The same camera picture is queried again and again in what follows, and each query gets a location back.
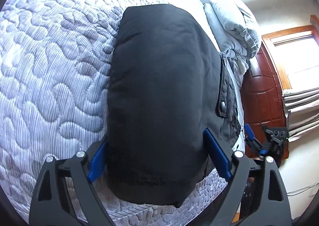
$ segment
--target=gray blanket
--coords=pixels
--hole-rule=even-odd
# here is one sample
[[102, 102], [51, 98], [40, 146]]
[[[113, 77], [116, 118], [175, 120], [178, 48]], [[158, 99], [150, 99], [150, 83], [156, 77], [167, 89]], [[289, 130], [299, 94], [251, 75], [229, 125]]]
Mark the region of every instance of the gray blanket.
[[238, 86], [261, 45], [258, 23], [250, 9], [240, 0], [208, 0], [204, 6], [208, 23], [224, 53]]

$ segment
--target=black jacket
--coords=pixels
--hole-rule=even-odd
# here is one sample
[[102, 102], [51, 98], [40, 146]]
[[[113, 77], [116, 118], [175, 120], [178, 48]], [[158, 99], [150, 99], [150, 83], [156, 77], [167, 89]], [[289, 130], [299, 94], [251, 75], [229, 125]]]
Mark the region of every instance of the black jacket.
[[240, 125], [226, 62], [188, 12], [125, 10], [107, 96], [107, 183], [118, 198], [180, 206], [213, 169], [203, 130], [234, 145]]

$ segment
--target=wooden door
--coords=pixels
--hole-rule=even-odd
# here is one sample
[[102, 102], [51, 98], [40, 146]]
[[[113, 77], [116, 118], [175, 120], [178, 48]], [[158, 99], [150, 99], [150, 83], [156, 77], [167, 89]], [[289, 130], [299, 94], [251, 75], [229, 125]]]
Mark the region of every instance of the wooden door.
[[[250, 124], [255, 137], [263, 143], [266, 140], [262, 131], [263, 124], [269, 127], [286, 127], [282, 90], [278, 75], [263, 44], [258, 54], [250, 61], [251, 69], [244, 75], [240, 95], [245, 123]], [[248, 146], [246, 155], [255, 157]], [[287, 144], [283, 159], [287, 159], [288, 156]]]

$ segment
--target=quilted mattress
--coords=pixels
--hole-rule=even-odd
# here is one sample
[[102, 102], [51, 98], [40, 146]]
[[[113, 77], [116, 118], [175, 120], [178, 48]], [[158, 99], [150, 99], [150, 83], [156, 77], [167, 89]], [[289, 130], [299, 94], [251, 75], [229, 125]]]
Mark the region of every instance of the quilted mattress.
[[[167, 0], [7, 0], [0, 12], [0, 185], [28, 222], [47, 156], [65, 159], [106, 132], [108, 71], [122, 13]], [[244, 150], [242, 136], [234, 148]], [[180, 208], [119, 200], [95, 189], [116, 225], [185, 225], [226, 186], [213, 170]], [[77, 216], [85, 216], [72, 181]]]

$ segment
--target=cable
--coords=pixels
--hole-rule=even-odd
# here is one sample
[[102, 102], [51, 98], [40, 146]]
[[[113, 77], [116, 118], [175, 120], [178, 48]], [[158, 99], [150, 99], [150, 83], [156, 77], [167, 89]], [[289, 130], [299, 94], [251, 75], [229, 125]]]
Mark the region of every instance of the cable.
[[[303, 193], [303, 192], [305, 192], [305, 191], [307, 191], [307, 190], [309, 190], [309, 189], [311, 189], [311, 188], [317, 186], [318, 184], [319, 184], [319, 181], [318, 181], [317, 183], [311, 185], [311, 186], [306, 186], [306, 187], [303, 187], [303, 188], [301, 188], [301, 189], [288, 192], [287, 195], [288, 195], [288, 196], [295, 196], [295, 195], [297, 195], [297, 194], [301, 194], [301, 193]], [[313, 193], [313, 190], [314, 190], [314, 189], [311, 190], [310, 196], [314, 196], [314, 195], [315, 195], [315, 193]]]

